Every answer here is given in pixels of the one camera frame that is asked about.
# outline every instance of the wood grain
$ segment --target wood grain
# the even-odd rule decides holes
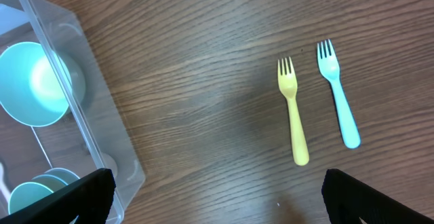
[[[73,10],[146,171],[124,223],[329,223],[339,168],[434,218],[434,0],[48,0]],[[316,62],[331,38],[362,137]],[[292,159],[290,55],[311,161]]]

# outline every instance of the transparent storage box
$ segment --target transparent storage box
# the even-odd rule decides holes
[[[23,41],[42,45],[71,112],[50,126],[30,127],[0,106],[3,180],[12,191],[50,168],[67,168],[84,176],[97,168],[112,168],[103,157],[109,155],[117,167],[117,188],[107,223],[122,222],[145,175],[77,17],[45,0],[0,0],[0,54]],[[83,71],[83,100],[68,89],[70,81],[58,53],[68,54]],[[0,218],[5,216],[7,202],[0,193]]]

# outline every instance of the fork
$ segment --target fork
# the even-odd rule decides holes
[[[325,40],[317,44],[318,66],[321,74],[332,86],[336,110],[338,111],[339,126],[345,145],[349,149],[360,146],[361,139],[344,89],[340,83],[340,67],[334,52],[332,41]]]
[[[296,164],[304,166],[309,162],[309,152],[307,151],[306,138],[304,137],[300,114],[298,113],[296,102],[298,86],[291,57],[282,58],[277,61],[277,80],[279,82],[280,92],[285,96],[288,103],[292,155],[294,156]]]

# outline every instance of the small cup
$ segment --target small cup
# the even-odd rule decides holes
[[[79,101],[85,94],[83,72],[68,55],[54,53]],[[39,43],[14,44],[0,55],[0,103],[18,122],[49,126],[69,112],[68,101]]]
[[[9,214],[15,213],[65,186],[66,184],[52,176],[37,176],[12,191],[7,211]]]
[[[53,176],[62,181],[65,185],[70,185],[80,179],[74,172],[65,168],[52,168],[45,172],[46,175]]]

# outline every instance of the fork handle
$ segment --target fork handle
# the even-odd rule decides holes
[[[304,166],[309,162],[309,152],[295,98],[288,99],[288,111],[290,112],[292,155],[296,164]]]
[[[359,130],[357,129],[353,114],[345,97],[344,89],[339,80],[332,82],[332,89],[342,138],[349,149],[355,149],[361,143]]]

